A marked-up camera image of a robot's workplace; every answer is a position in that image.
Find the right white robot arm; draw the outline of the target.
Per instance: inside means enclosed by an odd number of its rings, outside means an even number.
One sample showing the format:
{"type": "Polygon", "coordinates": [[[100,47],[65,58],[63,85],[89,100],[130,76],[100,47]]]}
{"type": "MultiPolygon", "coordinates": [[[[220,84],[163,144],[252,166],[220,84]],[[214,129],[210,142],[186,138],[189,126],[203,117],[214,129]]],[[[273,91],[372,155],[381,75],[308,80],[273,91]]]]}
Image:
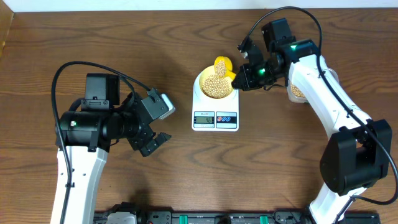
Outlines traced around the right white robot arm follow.
{"type": "Polygon", "coordinates": [[[280,78],[300,97],[293,102],[310,104],[328,136],[320,160],[323,185],[309,205],[302,223],[338,223],[363,192],[395,169],[390,155],[392,129],[388,122],[375,121],[345,93],[310,39],[297,40],[285,19],[269,22],[262,35],[270,54],[264,59],[250,37],[238,50],[247,60],[239,68],[232,86],[243,91],[271,89],[280,78]]]}

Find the yellow measuring scoop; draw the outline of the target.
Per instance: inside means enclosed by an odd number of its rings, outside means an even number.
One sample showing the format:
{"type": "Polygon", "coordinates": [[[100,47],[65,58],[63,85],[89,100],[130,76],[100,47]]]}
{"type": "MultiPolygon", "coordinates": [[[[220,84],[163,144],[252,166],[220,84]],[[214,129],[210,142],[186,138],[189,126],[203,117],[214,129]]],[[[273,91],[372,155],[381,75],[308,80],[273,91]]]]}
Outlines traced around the yellow measuring scoop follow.
{"type": "Polygon", "coordinates": [[[236,74],[233,73],[233,65],[231,60],[225,56],[219,56],[214,62],[215,74],[220,78],[230,78],[234,80],[236,74]]]}

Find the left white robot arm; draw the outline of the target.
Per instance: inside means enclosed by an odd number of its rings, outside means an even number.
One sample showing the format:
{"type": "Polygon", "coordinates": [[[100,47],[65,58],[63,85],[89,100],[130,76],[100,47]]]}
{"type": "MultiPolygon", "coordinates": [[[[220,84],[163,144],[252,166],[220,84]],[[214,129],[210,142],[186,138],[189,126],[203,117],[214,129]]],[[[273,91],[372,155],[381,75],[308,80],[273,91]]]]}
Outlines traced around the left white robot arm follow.
{"type": "Polygon", "coordinates": [[[85,97],[60,118],[51,223],[94,222],[98,184],[112,143],[127,139],[133,150],[147,157],[171,138],[150,127],[175,111],[168,96],[153,88],[146,98],[132,91],[121,101],[121,80],[112,74],[87,74],[85,97]]]}

